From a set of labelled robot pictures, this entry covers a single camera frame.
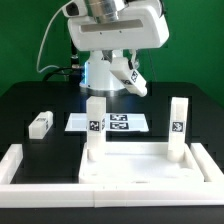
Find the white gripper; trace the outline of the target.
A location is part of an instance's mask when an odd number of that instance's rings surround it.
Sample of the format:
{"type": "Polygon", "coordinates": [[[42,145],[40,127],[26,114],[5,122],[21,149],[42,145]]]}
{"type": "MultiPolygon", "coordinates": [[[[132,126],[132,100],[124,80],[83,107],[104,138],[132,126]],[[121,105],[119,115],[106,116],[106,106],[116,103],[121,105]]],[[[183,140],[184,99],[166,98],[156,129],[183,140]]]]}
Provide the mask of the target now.
{"type": "Polygon", "coordinates": [[[129,6],[119,21],[107,24],[96,24],[89,16],[70,18],[68,29],[78,50],[103,50],[103,59],[109,63],[112,50],[130,49],[134,69],[139,67],[135,49],[160,48],[169,38],[165,17],[158,16],[152,6],[129,6]]]}

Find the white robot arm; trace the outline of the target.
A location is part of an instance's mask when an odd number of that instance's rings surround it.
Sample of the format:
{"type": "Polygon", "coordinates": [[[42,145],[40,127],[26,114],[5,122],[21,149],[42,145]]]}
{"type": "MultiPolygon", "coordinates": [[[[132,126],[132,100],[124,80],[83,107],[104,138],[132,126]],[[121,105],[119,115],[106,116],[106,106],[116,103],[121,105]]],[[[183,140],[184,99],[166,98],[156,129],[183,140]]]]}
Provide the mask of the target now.
{"type": "Polygon", "coordinates": [[[147,94],[137,52],[159,48],[169,38],[161,0],[71,0],[63,13],[74,46],[90,53],[83,90],[98,96],[147,94]]]}

